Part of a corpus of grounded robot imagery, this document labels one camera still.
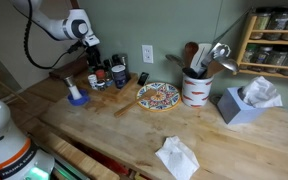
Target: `wooden handle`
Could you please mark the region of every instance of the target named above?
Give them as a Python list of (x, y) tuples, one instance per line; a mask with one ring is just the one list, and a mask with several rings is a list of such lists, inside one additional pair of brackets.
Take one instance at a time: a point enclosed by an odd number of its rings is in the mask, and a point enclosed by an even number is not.
[(142, 99), (145, 99), (146, 97), (142, 96), (139, 99), (136, 99), (134, 101), (132, 101), (131, 103), (129, 103), (128, 105), (126, 105), (125, 107), (123, 107), (122, 109), (116, 111), (114, 113), (114, 116), (116, 118), (122, 116), (123, 114), (125, 114), (128, 110), (130, 110), (137, 102), (141, 101)]

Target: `electrical outlet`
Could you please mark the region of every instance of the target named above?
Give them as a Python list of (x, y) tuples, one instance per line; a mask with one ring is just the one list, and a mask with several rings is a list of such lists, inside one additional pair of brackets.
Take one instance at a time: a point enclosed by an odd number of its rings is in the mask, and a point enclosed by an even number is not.
[(145, 63), (153, 64), (153, 46), (152, 45), (142, 45), (143, 61)]

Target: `tissue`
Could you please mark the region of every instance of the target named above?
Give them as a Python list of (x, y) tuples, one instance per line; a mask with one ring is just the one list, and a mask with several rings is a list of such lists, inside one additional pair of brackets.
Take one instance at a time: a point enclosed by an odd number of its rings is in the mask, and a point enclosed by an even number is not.
[(241, 99), (255, 108), (283, 106), (281, 95), (275, 86), (263, 76), (256, 77), (242, 88)]
[(189, 180), (200, 167), (195, 154), (177, 136), (168, 137), (156, 153), (166, 168), (179, 180)]

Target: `orange stripe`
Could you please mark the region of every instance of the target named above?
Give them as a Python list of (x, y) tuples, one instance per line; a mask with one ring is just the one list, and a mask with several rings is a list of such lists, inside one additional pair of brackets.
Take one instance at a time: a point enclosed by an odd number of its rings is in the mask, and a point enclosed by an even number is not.
[(3, 167), (16, 161), (18, 158), (20, 158), (30, 148), (30, 146), (31, 146), (31, 139), (27, 138), (24, 146), (13, 157), (0, 164), (0, 170), (3, 169)]

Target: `wooden countertop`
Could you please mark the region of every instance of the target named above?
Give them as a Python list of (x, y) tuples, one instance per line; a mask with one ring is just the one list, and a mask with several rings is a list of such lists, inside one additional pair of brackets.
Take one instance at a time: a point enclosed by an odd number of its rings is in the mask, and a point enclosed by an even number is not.
[(52, 133), (48, 127), (34, 118), (21, 126), (25, 132), (31, 133), (39, 142), (56, 153), (61, 158), (83, 172), (91, 179), (120, 179), (117, 174), (109, 170), (99, 162), (87, 156), (64, 139)]
[(195, 153), (200, 168), (192, 179), (288, 179), (288, 112), (271, 108), (249, 124), (226, 125), (217, 108), (183, 103), (154, 113), (139, 106), (114, 118), (134, 100), (137, 85), (119, 103), (90, 94), (74, 107), (63, 98), (43, 122), (153, 179), (174, 179), (155, 155), (165, 138), (178, 136)]

